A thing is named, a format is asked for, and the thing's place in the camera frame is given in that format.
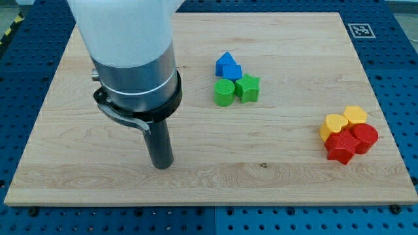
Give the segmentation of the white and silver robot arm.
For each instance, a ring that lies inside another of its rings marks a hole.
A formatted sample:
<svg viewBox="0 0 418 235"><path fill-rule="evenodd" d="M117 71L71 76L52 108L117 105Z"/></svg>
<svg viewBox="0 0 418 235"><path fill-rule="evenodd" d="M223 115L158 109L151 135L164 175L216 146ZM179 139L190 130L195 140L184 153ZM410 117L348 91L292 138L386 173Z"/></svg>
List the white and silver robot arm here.
<svg viewBox="0 0 418 235"><path fill-rule="evenodd" d="M176 91L172 16L184 0L68 0L99 80L116 106L145 112Z"/></svg>

